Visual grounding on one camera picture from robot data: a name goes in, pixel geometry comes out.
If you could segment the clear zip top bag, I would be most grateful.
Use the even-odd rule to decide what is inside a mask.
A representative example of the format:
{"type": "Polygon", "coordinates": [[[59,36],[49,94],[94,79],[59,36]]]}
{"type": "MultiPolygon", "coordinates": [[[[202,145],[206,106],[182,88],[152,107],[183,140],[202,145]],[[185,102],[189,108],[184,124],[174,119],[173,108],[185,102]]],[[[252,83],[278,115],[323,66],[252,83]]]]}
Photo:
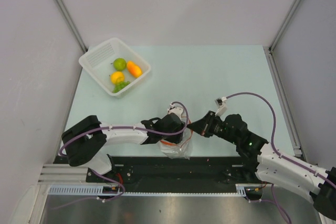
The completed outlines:
{"type": "Polygon", "coordinates": [[[175,144],[167,140],[160,140],[158,147],[160,151],[170,159],[190,159],[192,152],[191,138],[193,133],[192,130],[186,129],[179,143],[175,144]]]}

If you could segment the orange fake peach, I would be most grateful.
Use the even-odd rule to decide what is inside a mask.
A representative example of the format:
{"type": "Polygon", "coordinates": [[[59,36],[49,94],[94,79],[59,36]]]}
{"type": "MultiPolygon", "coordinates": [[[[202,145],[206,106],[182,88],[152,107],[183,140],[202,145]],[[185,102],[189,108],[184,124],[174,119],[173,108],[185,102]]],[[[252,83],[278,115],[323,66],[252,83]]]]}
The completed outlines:
{"type": "Polygon", "coordinates": [[[133,61],[127,62],[127,70],[135,78],[138,78],[142,75],[141,68],[138,65],[136,65],[133,61]]]}

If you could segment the yellow fake lemon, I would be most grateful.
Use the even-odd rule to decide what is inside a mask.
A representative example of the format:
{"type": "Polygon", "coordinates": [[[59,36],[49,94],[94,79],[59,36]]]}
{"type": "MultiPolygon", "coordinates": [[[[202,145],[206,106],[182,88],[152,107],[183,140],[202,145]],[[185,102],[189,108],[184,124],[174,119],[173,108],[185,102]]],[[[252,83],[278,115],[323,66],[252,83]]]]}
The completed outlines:
{"type": "Polygon", "coordinates": [[[125,76],[123,72],[121,71],[116,71],[113,74],[110,75],[110,81],[113,84],[118,84],[119,82],[123,82],[125,80],[125,76]]]}

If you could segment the light green fake pear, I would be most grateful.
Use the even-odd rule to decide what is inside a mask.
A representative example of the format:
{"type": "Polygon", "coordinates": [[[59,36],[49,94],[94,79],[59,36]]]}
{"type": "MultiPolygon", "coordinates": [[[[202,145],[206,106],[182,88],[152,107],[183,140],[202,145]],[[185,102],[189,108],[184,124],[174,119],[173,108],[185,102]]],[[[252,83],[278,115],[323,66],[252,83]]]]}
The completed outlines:
{"type": "Polygon", "coordinates": [[[127,62],[123,58],[117,58],[113,62],[113,67],[116,71],[123,71],[127,67],[127,62]]]}

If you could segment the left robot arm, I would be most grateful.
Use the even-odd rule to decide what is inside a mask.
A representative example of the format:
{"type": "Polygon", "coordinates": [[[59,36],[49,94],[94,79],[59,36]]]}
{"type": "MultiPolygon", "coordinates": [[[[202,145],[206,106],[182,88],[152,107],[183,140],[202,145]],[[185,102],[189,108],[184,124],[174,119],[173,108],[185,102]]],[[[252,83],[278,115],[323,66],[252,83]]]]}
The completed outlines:
{"type": "Polygon", "coordinates": [[[163,118],[143,120],[134,126],[107,125],[90,115],[62,133],[59,154],[71,167],[87,167],[105,182],[115,178],[116,169],[103,148],[113,144],[154,145],[161,140],[177,144],[183,138],[182,116],[169,113],[163,118]]]}

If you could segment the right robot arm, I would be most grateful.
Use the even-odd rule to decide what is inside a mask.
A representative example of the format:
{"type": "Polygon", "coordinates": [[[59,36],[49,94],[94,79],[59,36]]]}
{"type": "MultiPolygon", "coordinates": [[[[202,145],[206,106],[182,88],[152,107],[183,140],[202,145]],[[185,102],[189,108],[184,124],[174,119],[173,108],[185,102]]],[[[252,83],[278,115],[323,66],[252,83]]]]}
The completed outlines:
{"type": "Polygon", "coordinates": [[[326,170],[296,157],[274,150],[266,139],[251,132],[239,114],[224,120],[209,111],[202,119],[189,124],[188,129],[203,137],[213,135],[236,146],[244,160],[243,179],[257,179],[278,185],[313,204],[314,209],[335,220],[335,168],[326,170]]]}

